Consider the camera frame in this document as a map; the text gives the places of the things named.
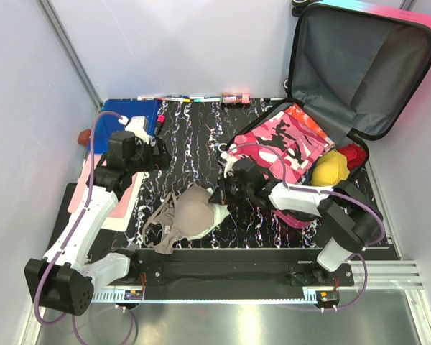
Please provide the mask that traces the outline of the white bra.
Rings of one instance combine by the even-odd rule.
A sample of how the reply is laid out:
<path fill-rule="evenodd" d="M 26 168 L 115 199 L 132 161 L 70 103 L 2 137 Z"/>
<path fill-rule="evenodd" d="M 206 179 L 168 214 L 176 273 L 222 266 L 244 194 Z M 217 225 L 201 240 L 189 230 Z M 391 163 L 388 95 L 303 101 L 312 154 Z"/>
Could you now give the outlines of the white bra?
<path fill-rule="evenodd" d="M 208 235 L 210 232 L 212 232 L 214 229 L 220 226 L 220 224 L 223 222 L 223 220 L 230 214 L 228 210 L 227 205 L 213 205 L 213 224 L 204 230 L 201 234 L 197 236 L 197 239 L 201 239 L 204 236 Z"/>

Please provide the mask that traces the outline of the red lace bra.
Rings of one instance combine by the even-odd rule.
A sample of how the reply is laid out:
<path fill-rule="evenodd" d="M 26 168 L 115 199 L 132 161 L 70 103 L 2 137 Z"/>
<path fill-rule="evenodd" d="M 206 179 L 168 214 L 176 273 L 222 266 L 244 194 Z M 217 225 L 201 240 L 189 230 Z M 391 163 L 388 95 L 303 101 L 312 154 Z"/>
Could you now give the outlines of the red lace bra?
<path fill-rule="evenodd" d="M 354 143 L 341 147 L 337 151 L 346 158 L 347 168 L 350 172 L 362 166 L 367 158 L 367 152 L 363 147 Z"/>

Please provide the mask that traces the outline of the yellow bra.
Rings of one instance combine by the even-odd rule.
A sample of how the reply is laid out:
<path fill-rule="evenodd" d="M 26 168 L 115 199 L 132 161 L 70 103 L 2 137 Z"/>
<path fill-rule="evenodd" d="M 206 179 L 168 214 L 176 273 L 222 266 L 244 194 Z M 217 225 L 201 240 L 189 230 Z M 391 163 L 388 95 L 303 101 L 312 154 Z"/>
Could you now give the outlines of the yellow bra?
<path fill-rule="evenodd" d="M 311 184 L 315 187 L 337 185 L 350 175 L 345 155 L 332 150 L 323 155 L 315 164 L 312 171 Z"/>

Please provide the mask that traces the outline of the beige bra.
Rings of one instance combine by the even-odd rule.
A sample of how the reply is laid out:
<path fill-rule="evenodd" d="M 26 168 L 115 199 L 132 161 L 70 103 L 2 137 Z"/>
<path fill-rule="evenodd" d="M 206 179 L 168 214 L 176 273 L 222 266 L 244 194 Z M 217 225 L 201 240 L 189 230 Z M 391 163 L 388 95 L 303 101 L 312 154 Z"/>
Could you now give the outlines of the beige bra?
<path fill-rule="evenodd" d="M 159 254 L 171 254 L 173 244 L 198 236 L 215 225 L 214 205 L 209 202 L 212 190 L 194 183 L 180 195 L 169 193 L 142 227 L 142 241 Z M 162 237 L 158 244 L 147 238 L 147 229 L 159 225 Z"/>

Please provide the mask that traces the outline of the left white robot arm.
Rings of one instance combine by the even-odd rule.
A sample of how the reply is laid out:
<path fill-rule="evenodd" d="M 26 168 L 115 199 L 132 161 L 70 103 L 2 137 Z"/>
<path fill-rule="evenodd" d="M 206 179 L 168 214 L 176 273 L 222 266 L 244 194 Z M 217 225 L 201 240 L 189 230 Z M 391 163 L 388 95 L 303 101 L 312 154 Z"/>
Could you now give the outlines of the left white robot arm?
<path fill-rule="evenodd" d="M 161 136 L 146 143 L 131 131 L 111 135 L 107 151 L 91 160 L 87 188 L 63 232 L 42 259 L 30 259 L 24 267 L 35 313 L 43 307 L 80 316 L 105 286 L 116 280 L 131 285 L 140 278 L 137 255 L 128 249 L 115 249 L 94 263 L 86 259 L 134 176 L 166 170 L 170 160 Z"/>

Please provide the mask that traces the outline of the pink camouflage garment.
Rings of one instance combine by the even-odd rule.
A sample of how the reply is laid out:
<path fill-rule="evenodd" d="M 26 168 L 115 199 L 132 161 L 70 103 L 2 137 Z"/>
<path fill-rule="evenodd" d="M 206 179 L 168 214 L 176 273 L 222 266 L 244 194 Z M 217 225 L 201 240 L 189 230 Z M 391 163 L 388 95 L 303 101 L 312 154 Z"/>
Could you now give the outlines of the pink camouflage garment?
<path fill-rule="evenodd" d="M 319 137 L 283 110 L 249 132 L 237 135 L 230 154 L 238 159 L 250 157 L 275 178 L 296 184 L 334 145 L 329 136 Z"/>

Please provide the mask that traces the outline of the orange white shirt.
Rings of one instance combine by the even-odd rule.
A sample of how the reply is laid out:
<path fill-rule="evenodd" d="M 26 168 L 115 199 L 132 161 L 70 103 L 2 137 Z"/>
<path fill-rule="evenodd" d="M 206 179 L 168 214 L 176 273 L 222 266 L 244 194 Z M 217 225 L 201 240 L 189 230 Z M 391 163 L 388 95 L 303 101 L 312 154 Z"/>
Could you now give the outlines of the orange white shirt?
<path fill-rule="evenodd" d="M 294 104 L 289 108 L 285 109 L 284 112 L 286 114 L 289 114 L 292 118 L 306 126 L 314 133 L 316 133 L 316 135 L 318 135 L 319 137 L 323 139 L 328 138 L 327 134 L 320 128 L 320 126 L 297 104 Z"/>

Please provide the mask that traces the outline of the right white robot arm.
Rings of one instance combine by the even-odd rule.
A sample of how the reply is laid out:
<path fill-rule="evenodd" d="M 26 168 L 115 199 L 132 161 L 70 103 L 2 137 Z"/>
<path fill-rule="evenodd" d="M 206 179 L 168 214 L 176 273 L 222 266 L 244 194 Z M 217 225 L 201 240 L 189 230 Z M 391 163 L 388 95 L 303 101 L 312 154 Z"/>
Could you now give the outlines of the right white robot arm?
<path fill-rule="evenodd" d="M 377 243 L 385 236 L 383 217 L 352 183 L 312 187 L 295 185 L 275 178 L 249 158 L 234 163 L 220 175 L 210 201 L 217 204 L 250 201 L 272 211 L 296 211 L 318 217 L 330 232 L 312 266 L 314 281 L 331 283 L 338 268 L 352 255 Z"/>

